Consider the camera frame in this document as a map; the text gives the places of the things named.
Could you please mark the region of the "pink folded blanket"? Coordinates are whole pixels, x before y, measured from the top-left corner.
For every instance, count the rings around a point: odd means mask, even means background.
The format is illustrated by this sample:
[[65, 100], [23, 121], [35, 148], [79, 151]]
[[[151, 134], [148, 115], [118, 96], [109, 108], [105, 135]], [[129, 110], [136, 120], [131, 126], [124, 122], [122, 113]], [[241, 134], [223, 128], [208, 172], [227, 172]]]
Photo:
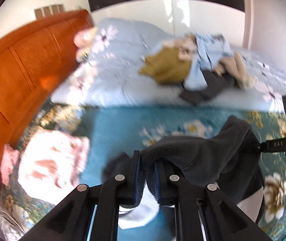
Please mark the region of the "pink folded blanket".
[[67, 133], [39, 129], [31, 137], [19, 164], [18, 182], [28, 186], [75, 187], [84, 171], [90, 140]]

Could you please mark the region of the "light blue shirt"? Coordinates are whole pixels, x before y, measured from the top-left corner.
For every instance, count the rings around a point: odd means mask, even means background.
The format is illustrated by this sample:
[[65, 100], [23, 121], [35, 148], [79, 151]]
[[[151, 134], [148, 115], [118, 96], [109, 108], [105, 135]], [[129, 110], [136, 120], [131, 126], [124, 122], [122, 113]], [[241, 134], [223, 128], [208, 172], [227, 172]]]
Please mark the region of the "light blue shirt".
[[193, 52], [191, 68], [183, 83], [188, 91], [205, 89], [208, 84], [202, 71], [213, 72], [222, 58], [234, 56], [222, 34], [196, 34], [196, 45], [197, 51]]

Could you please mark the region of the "beige fleece garment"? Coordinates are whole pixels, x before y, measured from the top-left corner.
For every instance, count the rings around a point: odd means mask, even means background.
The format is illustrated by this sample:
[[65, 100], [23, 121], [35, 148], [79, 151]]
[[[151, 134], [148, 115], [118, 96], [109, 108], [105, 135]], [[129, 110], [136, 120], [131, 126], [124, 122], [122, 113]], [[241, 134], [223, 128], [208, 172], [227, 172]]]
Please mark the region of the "beige fleece garment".
[[[192, 60], [193, 52], [197, 51], [196, 34], [189, 34], [177, 44], [179, 50], [179, 59]], [[236, 80], [238, 86], [242, 89], [248, 89], [253, 85], [253, 81], [248, 74], [242, 58], [238, 52], [234, 52], [233, 57], [222, 58], [214, 68], [214, 73], [222, 76], [225, 73], [230, 74]]]

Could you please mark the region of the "dark grey garment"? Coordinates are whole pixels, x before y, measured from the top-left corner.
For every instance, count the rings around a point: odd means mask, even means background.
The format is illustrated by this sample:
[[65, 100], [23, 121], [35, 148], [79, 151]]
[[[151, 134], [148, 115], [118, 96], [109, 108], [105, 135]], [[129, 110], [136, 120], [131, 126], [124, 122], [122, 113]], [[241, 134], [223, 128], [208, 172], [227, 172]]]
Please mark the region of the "dark grey garment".
[[211, 71], [203, 71], [202, 74], [204, 75], [208, 86], [205, 89], [196, 91], [184, 89], [179, 95], [182, 100], [193, 105], [200, 105], [203, 102], [217, 97], [225, 89], [233, 88], [236, 85], [236, 80], [228, 73], [219, 76]]

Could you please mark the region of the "white and black wardrobe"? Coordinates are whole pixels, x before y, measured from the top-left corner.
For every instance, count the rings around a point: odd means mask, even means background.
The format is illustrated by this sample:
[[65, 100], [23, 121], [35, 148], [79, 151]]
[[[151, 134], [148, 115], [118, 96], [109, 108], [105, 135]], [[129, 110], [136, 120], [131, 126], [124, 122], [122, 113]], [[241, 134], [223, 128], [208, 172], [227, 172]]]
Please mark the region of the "white and black wardrobe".
[[181, 37], [221, 33], [235, 46], [245, 35], [245, 0], [88, 0], [95, 22], [107, 17], [151, 23]]

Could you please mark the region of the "orange wooden headboard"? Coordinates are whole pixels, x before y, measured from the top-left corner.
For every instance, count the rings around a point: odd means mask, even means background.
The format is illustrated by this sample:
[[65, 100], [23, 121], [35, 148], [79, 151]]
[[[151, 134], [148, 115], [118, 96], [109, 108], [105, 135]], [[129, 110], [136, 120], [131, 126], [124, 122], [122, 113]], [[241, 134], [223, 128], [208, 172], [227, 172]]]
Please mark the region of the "orange wooden headboard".
[[77, 68], [74, 35], [92, 26], [88, 11], [74, 10], [0, 39], [0, 162], [4, 145], [17, 144], [46, 98]]

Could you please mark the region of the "black and white fleece jacket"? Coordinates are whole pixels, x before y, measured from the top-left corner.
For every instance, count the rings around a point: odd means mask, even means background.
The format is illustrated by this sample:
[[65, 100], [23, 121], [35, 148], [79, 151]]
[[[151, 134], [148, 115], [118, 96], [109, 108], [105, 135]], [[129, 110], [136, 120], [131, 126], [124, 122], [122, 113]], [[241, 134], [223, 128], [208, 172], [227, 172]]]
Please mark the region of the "black and white fleece jacket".
[[230, 116], [219, 133], [209, 139], [165, 137], [140, 152], [142, 174], [137, 207], [121, 207], [121, 229], [143, 227], [155, 219], [160, 206], [155, 198], [154, 163], [161, 159], [178, 167], [190, 183], [220, 188], [238, 208], [258, 223], [264, 213], [264, 179], [259, 166], [259, 142], [251, 125]]

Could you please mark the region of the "pink floral pillow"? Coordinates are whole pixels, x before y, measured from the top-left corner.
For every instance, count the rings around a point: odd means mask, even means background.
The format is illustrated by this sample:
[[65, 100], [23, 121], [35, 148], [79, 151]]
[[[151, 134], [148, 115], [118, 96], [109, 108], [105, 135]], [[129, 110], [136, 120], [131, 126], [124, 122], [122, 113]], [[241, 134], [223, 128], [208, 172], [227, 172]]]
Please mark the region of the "pink floral pillow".
[[74, 36], [74, 39], [73, 39], [74, 44], [78, 48], [90, 46], [95, 40], [97, 31], [98, 31], [97, 27], [87, 28], [87, 29], [83, 29], [79, 31]]

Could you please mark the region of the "mustard knit sweater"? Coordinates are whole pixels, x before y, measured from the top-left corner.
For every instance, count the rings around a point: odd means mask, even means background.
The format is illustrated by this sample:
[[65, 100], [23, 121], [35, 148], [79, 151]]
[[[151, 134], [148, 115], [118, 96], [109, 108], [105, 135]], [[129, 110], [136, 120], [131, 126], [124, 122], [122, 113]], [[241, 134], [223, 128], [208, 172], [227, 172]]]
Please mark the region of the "mustard knit sweater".
[[192, 60], [179, 59], [178, 55], [176, 48], [163, 48], [154, 55], [145, 56], [145, 64], [138, 74], [161, 85], [182, 83], [190, 72]]

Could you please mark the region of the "light blue floral duvet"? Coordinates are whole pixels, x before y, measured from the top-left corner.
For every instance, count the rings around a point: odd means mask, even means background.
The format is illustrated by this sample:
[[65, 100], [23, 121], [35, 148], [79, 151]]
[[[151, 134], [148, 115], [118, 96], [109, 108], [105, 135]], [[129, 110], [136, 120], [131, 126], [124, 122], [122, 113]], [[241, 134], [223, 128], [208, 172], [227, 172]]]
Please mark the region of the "light blue floral duvet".
[[[98, 25], [95, 53], [79, 65], [51, 95], [51, 101], [83, 106], [185, 106], [181, 84], [158, 85], [139, 74], [146, 55], [170, 35], [142, 21], [106, 18]], [[238, 48], [254, 86], [228, 85], [202, 106], [239, 110], [282, 111], [286, 74], [253, 52]]]

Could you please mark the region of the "pink checkered cloth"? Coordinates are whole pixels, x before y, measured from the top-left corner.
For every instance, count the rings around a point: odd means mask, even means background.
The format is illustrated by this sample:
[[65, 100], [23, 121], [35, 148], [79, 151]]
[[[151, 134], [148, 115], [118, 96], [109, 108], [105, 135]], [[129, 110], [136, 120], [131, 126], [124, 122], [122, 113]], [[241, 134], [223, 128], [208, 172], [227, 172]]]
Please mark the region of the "pink checkered cloth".
[[9, 185], [9, 178], [18, 161], [19, 154], [20, 152], [18, 150], [14, 150], [9, 144], [4, 145], [3, 156], [0, 163], [0, 174], [2, 184], [5, 186]]

